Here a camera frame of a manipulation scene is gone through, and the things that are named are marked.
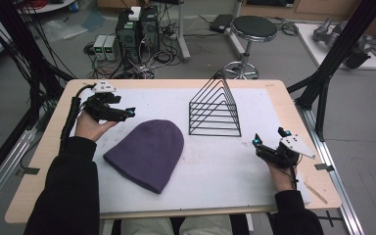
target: stool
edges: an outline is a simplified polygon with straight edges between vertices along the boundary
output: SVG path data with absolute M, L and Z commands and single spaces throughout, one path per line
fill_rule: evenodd
M 248 64 L 250 48 L 252 42 L 268 42 L 276 36 L 277 28 L 269 20 L 255 16 L 238 17 L 231 23 L 231 31 L 238 37 L 248 40 L 246 51 L 244 52 L 241 62 L 232 62 L 223 69 L 226 78 L 243 78 L 252 76 L 259 78 L 259 72 L 256 68 Z

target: black metal frame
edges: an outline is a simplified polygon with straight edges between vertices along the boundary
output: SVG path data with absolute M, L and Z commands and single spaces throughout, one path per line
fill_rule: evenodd
M 241 137 L 236 101 L 220 71 L 189 103 L 189 134 Z
M 289 93 L 306 87 L 302 96 L 296 99 L 296 105 L 305 110 L 310 110 L 313 102 L 319 96 L 315 131 L 321 141 L 325 141 L 323 137 L 323 124 L 325 121 L 329 82 L 341 63 L 352 53 L 353 46 L 375 17 L 376 0 L 363 0 L 360 2 L 347 26 L 316 72 L 310 77 L 288 87 Z
M 31 129 L 39 119 L 39 109 L 44 102 L 41 96 L 42 94 L 38 92 L 40 86 L 42 85 L 42 87 L 45 88 L 45 99 L 59 99 L 64 88 L 61 86 L 60 80 L 57 77 L 64 81 L 72 80 L 74 77 L 54 67 L 45 59 L 31 31 L 24 24 L 13 1 L 0 0 L 0 22 L 10 35 L 12 43 L 16 45 L 22 57 L 21 60 L 28 65 L 28 68 L 24 68 L 27 69 L 27 73 L 22 72 L 22 68 L 19 68 L 21 74 L 25 78 L 30 77 L 30 80 L 28 80 L 30 86 L 30 108 L 0 148 L 1 165 L 8 157 L 8 154 L 23 132 L 26 129 Z M 0 43 L 17 64 L 20 56 L 16 55 L 12 46 L 9 45 L 1 35 Z

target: pants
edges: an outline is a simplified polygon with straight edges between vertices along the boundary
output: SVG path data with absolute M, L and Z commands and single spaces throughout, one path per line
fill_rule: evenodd
M 124 219 L 121 221 L 122 235 L 174 235 L 168 217 Z M 186 217 L 179 235 L 232 235 L 228 215 Z

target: round stool seat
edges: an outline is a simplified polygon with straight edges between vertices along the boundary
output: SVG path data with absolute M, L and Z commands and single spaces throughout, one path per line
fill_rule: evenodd
M 231 28 L 237 36 L 256 42 L 270 41 L 277 32 L 271 21 L 255 16 L 238 17 L 233 20 Z

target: hand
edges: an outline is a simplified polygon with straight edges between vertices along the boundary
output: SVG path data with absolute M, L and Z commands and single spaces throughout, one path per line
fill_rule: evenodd
M 102 135 L 111 127 L 118 124 L 115 121 L 108 121 L 104 124 L 99 124 L 91 115 L 83 111 L 77 119 L 77 126 L 75 128 L 75 136 L 83 137 L 96 142 Z
M 270 170 L 271 180 L 273 181 L 274 186 L 278 192 L 294 190 L 292 185 L 291 170 L 289 168 L 278 169 L 271 164 L 267 164 L 268 169 Z

